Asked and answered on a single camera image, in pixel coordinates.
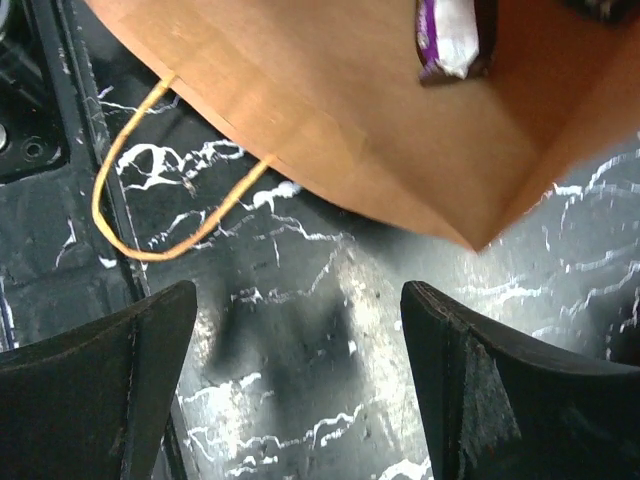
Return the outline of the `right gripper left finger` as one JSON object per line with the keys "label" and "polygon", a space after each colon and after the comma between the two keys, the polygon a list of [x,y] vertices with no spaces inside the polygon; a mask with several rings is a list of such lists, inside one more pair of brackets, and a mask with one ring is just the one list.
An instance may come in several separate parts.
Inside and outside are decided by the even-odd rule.
{"label": "right gripper left finger", "polygon": [[179,281],[2,353],[2,478],[150,478],[196,314]]}

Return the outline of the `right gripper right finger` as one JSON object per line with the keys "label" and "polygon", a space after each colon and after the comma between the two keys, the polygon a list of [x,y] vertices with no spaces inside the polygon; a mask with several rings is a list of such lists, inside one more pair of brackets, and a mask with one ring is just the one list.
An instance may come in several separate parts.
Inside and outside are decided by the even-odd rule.
{"label": "right gripper right finger", "polygon": [[422,281],[401,322],[437,479],[635,479],[639,370],[475,312]]}

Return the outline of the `brown purple candy packet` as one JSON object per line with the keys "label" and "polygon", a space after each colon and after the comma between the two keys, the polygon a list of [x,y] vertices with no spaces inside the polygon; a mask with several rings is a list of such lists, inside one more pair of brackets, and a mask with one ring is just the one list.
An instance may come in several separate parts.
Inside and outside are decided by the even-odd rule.
{"label": "brown purple candy packet", "polygon": [[497,42],[496,1],[420,0],[414,19],[423,86],[488,74]]}

